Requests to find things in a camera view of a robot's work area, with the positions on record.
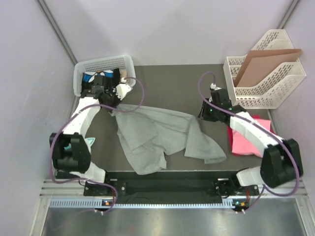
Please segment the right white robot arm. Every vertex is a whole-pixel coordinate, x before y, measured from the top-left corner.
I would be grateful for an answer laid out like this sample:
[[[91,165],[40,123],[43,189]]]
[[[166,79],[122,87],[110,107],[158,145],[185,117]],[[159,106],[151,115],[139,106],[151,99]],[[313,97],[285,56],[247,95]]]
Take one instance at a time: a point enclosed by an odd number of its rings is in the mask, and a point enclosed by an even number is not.
[[[227,90],[210,89],[210,98],[204,98],[199,114],[201,120],[222,122],[240,133],[262,155],[261,165],[237,172],[229,183],[237,195],[248,186],[264,184],[276,188],[292,180],[299,181],[303,173],[300,149],[294,139],[285,140],[260,125],[240,105],[233,106]]]

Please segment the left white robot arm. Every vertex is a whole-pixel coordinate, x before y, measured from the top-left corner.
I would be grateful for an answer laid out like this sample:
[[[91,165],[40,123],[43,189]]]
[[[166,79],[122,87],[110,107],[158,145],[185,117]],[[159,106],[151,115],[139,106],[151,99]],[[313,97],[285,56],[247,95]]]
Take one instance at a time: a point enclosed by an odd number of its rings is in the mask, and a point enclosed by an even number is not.
[[[106,171],[92,162],[86,133],[101,108],[113,111],[131,90],[118,68],[83,73],[76,110],[69,122],[50,136],[51,163],[55,170],[95,183],[94,188],[101,195],[111,191]]]

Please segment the grey t shirt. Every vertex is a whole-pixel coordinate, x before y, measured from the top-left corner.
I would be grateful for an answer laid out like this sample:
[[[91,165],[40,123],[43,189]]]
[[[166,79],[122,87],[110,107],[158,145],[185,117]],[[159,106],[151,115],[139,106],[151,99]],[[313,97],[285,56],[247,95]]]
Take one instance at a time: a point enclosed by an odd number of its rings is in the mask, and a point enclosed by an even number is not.
[[[166,155],[184,152],[188,158],[215,164],[227,159],[220,145],[201,131],[197,118],[178,111],[120,104],[114,111],[122,149],[139,175],[167,168]]]

